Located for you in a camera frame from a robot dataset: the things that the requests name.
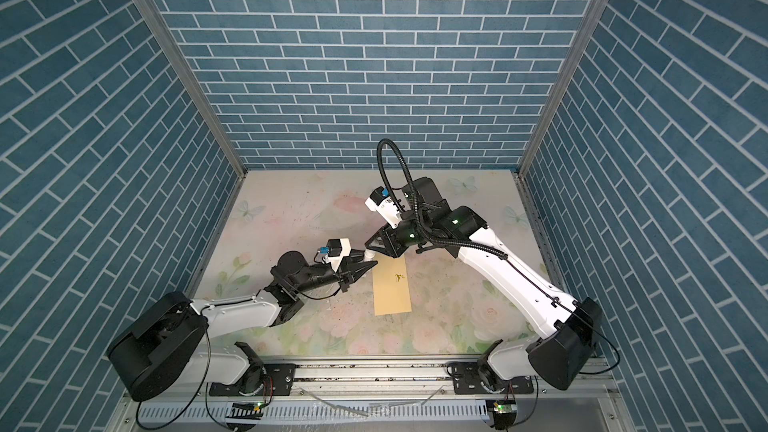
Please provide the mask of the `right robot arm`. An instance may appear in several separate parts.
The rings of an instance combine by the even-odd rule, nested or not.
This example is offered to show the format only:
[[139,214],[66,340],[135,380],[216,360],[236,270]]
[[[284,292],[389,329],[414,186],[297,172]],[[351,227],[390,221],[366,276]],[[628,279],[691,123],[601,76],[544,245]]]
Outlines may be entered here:
[[532,370],[547,384],[566,390],[595,352],[602,320],[601,307],[591,298],[577,300],[543,278],[514,254],[467,206],[453,209],[427,177],[394,192],[374,189],[366,207],[384,220],[366,243],[368,249],[392,258],[415,246],[419,252],[444,249],[483,276],[522,313],[535,339],[524,343],[496,342],[481,365],[493,379],[522,375],[519,358],[527,356]]

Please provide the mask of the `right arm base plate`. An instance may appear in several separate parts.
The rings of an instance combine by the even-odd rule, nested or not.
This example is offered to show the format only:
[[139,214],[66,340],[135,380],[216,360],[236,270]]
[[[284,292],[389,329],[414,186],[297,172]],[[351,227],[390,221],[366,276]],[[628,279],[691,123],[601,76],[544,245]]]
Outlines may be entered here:
[[454,361],[445,365],[445,370],[457,395],[478,394],[532,394],[534,385],[528,376],[504,380],[489,366],[478,362]]

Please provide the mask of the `yellow envelope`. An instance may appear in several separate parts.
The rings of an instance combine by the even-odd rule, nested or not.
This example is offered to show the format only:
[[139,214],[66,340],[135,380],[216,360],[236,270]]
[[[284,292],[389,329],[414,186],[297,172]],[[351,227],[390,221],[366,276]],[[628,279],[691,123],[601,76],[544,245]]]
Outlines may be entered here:
[[376,316],[412,311],[410,287],[404,257],[376,254],[373,268],[374,314]]

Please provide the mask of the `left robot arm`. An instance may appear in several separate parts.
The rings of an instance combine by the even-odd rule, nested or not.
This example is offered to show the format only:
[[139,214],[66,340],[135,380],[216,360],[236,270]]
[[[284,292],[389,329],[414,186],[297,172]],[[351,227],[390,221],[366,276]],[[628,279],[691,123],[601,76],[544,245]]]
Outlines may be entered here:
[[107,349],[130,397],[147,401],[200,377],[237,384],[243,394],[254,390],[262,368],[258,355],[245,345],[216,352],[209,342],[244,329],[282,325],[312,290],[336,284],[345,291],[377,264],[372,251],[323,247],[320,253],[313,263],[298,251],[284,253],[270,270],[272,282],[256,294],[205,300],[174,291],[160,298]]

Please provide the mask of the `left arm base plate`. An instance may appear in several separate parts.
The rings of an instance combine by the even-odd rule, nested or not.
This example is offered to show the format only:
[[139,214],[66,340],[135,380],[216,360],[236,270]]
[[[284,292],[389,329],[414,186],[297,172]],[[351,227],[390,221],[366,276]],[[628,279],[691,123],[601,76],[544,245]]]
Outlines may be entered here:
[[208,394],[213,397],[273,397],[289,396],[297,366],[293,363],[266,364],[260,369],[251,366],[232,385],[213,382]]

